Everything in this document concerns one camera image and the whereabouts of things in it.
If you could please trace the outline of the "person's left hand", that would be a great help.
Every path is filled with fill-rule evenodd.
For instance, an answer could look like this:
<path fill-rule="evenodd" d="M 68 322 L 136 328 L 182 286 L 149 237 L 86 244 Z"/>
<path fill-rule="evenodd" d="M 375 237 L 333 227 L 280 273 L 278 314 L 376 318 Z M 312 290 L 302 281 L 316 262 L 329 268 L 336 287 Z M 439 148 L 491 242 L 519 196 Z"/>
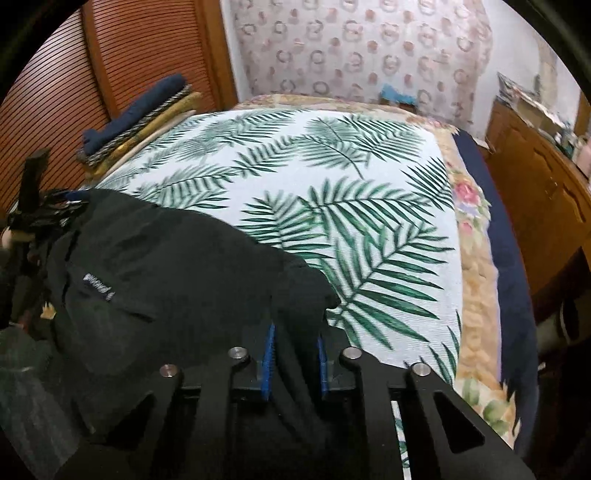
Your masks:
<path fill-rule="evenodd" d="M 1 234 L 1 329 L 40 309 L 43 287 L 34 246 L 33 234 L 9 228 Z"/>

